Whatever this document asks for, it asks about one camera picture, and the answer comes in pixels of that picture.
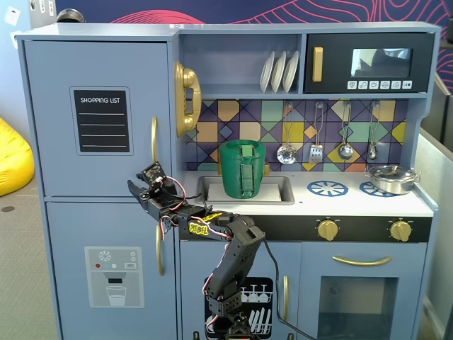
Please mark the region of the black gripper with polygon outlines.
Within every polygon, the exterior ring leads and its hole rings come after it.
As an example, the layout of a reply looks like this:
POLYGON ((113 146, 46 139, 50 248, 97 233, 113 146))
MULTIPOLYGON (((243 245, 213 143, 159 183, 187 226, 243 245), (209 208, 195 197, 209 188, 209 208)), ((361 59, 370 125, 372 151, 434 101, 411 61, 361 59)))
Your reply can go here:
POLYGON ((169 176, 160 176, 147 187, 139 187, 128 180, 127 187, 143 210, 155 220, 177 211, 186 199, 185 189, 180 182, 169 176))

